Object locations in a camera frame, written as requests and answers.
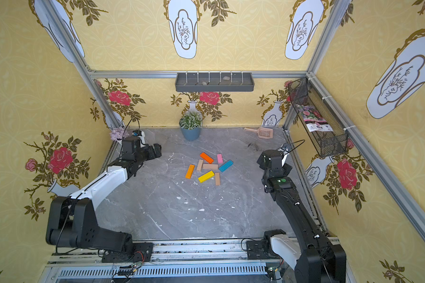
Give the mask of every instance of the gray tray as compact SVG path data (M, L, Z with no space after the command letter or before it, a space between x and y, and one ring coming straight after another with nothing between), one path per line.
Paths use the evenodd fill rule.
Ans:
M252 73L249 72L178 73L175 82L177 92L252 92L254 86Z

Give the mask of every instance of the cable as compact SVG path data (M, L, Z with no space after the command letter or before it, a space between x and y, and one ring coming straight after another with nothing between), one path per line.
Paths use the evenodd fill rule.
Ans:
M252 240L252 241L258 242L257 240L254 240L254 239L251 239L251 238L244 238L244 239L242 239L242 240L241 240L241 249L242 249L244 252L247 252L247 251L246 251L245 249L243 249L243 247L242 247L242 242L243 242L244 240Z

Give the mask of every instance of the yellow wallpaper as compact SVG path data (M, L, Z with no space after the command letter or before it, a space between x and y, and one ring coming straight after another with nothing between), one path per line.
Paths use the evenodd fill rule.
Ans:
M206 100L209 104L203 103L201 101L203 98L197 99L199 110L205 116L203 125L206 127L261 125L263 113L272 108L277 99L282 102L279 106L280 115L283 115L283 118L279 119L281 125L289 107L285 94L287 80L293 79L255 79L253 92L221 93L223 103L220 101L219 93L210 93L214 97L217 96L217 101ZM100 79L98 82L106 93L109 103L112 100L113 110L121 115L125 125L131 117L138 117L142 127L179 127L181 113L188 105L188 95L180 95L176 92L174 79L117 80L112 78ZM202 106L213 109L202 110ZM138 127L138 123L133 121L130 127Z
M367 99L398 48L425 28L425 1L413 3L355 1L356 24L339 28L317 77L425 211L425 84L380 119L367 110ZM425 55L425 48L416 49Z
M90 116L90 95L74 66L36 22L28 2L0 0L0 283L37 282L54 250L45 243L52 178L63 187L84 186L99 173L111 142L104 125ZM34 142L45 150L35 152L25 144ZM62 143L69 143L67 150L60 149ZM59 159L48 156L44 161L50 148ZM82 170L80 162L90 157ZM80 169L78 179L46 178L70 166L70 158ZM33 191L25 190L39 184L30 198Z
M204 5L219 1L199 2L202 16L192 59L180 57L175 50L164 15L164 0L95 0L96 8L86 7L88 11L95 9L91 13L96 13L93 16L98 19L91 20L90 26L81 9L73 6L73 11L69 4L67 9L73 13L72 22L85 59L95 70L306 70L329 18L328 9L327 18L319 23L304 55L291 60L285 57L285 45L295 0L228 0L228 8L216 9L220 13L217 17L222 16L222 10L228 12L215 26L211 26L215 9L207 7L204 11ZM327 0L306 3L329 6Z
M294 141L306 140L297 152L302 164L307 169L317 152L302 126L293 125L290 135ZM345 158L353 163L358 158L359 165L361 162L365 163L363 174L366 175L365 173L371 171L371 168L366 166L366 160L362 158L352 142L348 144L351 147L349 152L340 155L337 159L344 163L343 159ZM346 252L357 282L390 282L388 276L391 277L392 282L395 282L397 276L406 283L425 282L425 242L376 175L368 174L366 175L368 181L364 178L360 181L358 176L362 176L362 174L359 174L359 167L355 171L350 169L351 167L340 165L339 161L334 161L329 166L331 172L329 177L323 184L315 186L313 193L328 229L340 239L340 244ZM349 178L345 178L346 173L350 172L351 176L348 175ZM331 192L327 186L330 183L329 178L335 179L332 180L332 183L335 183L332 184L334 192ZM354 184L360 183L360 185L346 189L346 187L351 187L350 182L353 181ZM353 201L349 197L353 191L361 192L358 194L359 202L362 205L359 212L356 210L356 200ZM329 205L326 198L330 196L339 199L337 205ZM388 273L388 269L384 268L379 261L384 264L387 261L394 268L394 261L397 261L397 270L389 267L390 272Z

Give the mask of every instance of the pink rose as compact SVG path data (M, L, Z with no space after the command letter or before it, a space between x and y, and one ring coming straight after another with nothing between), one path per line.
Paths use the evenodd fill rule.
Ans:
M348 141L346 142L346 148L348 150L352 149L354 147L354 143L351 139L348 139Z
M339 168L340 185L344 189L352 190L357 184L356 169L346 158L342 159L337 167Z
M38 164L38 162L36 162L36 160L34 160L33 158L30 158L27 163L25 163L25 169L27 169L30 172L33 172L36 170L36 165Z
M68 167L73 161L71 151L67 148L60 148L54 150L53 155L50 158L48 167L55 173L60 173L61 170Z
M220 101L220 97L217 92L202 92L200 94L200 101L216 105Z
M129 106L131 102L129 95L120 91L109 92L109 99L110 101L115 101L116 103L127 106Z

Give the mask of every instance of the wallpaper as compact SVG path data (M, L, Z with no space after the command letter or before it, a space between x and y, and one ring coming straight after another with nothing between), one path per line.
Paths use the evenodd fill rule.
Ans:
M297 152L357 283L425 282L425 242L353 142L345 154L319 159L302 126L291 126L290 136L306 140Z
M27 1L0 0L0 283L37 282L48 209L94 179L111 141Z
M306 70L330 12L328 0L65 1L94 70Z
M425 211L425 1L354 1L317 77Z
M177 128L190 104L202 113L204 127L283 124L290 106L286 83L293 79L254 80L253 92L228 93L176 92L174 79L110 78L96 83L123 123L132 120L130 127L140 123L141 127ZM97 107L94 100L92 107ZM99 110L90 110L91 119L100 121Z

